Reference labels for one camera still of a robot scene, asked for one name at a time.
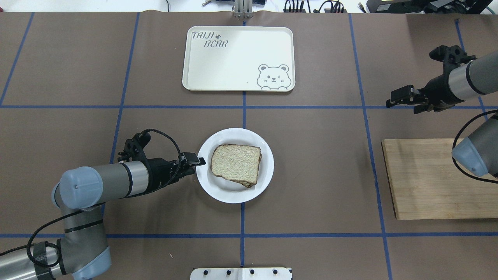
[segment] wooden cutting board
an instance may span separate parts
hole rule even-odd
[[[498,184],[466,177],[453,165],[453,139],[382,141],[398,220],[498,218]],[[494,179],[491,175],[483,178]]]

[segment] bear illustration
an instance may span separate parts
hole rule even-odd
[[[262,90],[286,90],[290,84],[289,67],[282,64],[278,67],[268,67],[266,64],[259,66],[257,85]]]

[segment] gray robot arm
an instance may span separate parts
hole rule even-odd
[[[28,258],[26,250],[15,251],[0,257],[0,280],[52,280],[66,274],[86,280],[104,273],[111,265],[111,254],[101,205],[154,192],[206,164],[194,153],[180,152],[172,139],[178,160],[146,158],[143,148],[150,141],[150,131],[161,133],[149,129],[126,140],[119,163],[66,171],[52,191],[52,202],[63,216],[70,215],[63,219],[64,238],[57,240],[60,253],[46,242],[29,247],[37,261],[55,265],[39,266]]]
[[[498,113],[453,148],[452,156],[475,176],[498,178]]]
[[[498,91],[498,51],[476,59],[473,55],[468,56],[459,46],[439,46],[429,56],[443,62],[443,75],[418,90],[408,85],[392,91],[391,99],[386,102],[388,108],[409,104],[416,105],[414,114],[440,112],[466,100]],[[454,147],[452,156],[476,176],[489,173],[498,177],[498,114]]]

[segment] bread slice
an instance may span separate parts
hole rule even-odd
[[[261,148],[227,144],[216,147],[211,157],[211,171],[222,177],[250,188],[257,184]]]

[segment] white mount bracket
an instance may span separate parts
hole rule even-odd
[[[292,268],[194,269],[190,280],[292,280]]]

